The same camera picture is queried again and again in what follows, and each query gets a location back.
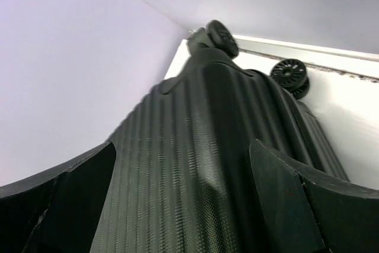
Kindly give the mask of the black hard-shell suitcase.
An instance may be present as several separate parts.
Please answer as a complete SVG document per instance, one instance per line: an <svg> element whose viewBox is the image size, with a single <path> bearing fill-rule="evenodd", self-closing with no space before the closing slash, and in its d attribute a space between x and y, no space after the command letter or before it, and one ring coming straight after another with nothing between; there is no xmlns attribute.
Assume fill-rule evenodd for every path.
<svg viewBox="0 0 379 253"><path fill-rule="evenodd" d="M267 252L249 146L347 179L318 121L283 87L234 63L229 30L212 20L188 40L190 58L115 129L113 177L92 252Z"/></svg>

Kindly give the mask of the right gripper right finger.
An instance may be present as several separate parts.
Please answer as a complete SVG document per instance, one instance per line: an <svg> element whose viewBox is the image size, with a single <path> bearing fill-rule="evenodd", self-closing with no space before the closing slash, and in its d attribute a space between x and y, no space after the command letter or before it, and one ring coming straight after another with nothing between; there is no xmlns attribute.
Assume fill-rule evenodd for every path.
<svg viewBox="0 0 379 253"><path fill-rule="evenodd" d="M274 252L378 252L378 190L335 178L258 140L249 154Z"/></svg>

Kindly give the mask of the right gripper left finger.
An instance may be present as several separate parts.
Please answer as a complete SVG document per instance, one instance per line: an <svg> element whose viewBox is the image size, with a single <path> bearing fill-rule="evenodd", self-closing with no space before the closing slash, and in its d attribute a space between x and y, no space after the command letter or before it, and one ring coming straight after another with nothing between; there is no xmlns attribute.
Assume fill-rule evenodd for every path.
<svg viewBox="0 0 379 253"><path fill-rule="evenodd" d="M116 159L105 142L1 187L1 252L89 252Z"/></svg>

